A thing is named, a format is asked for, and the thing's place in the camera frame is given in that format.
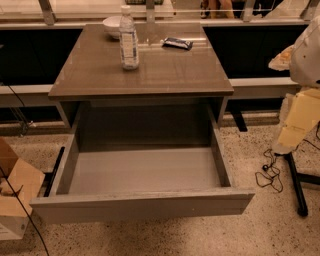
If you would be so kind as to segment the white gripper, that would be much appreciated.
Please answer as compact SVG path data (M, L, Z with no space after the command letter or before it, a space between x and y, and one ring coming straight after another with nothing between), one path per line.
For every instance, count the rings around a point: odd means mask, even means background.
M292 152L319 121L319 89L309 88L295 95L287 94L281 105L272 150L281 155Z

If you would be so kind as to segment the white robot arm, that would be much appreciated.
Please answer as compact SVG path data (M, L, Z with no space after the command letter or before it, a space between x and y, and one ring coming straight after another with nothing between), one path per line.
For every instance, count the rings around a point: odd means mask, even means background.
M320 16L315 17L295 43L269 63L274 70L288 70L292 81L301 86L282 102L279 124L272 142L276 154L295 150L308 132L320 122Z

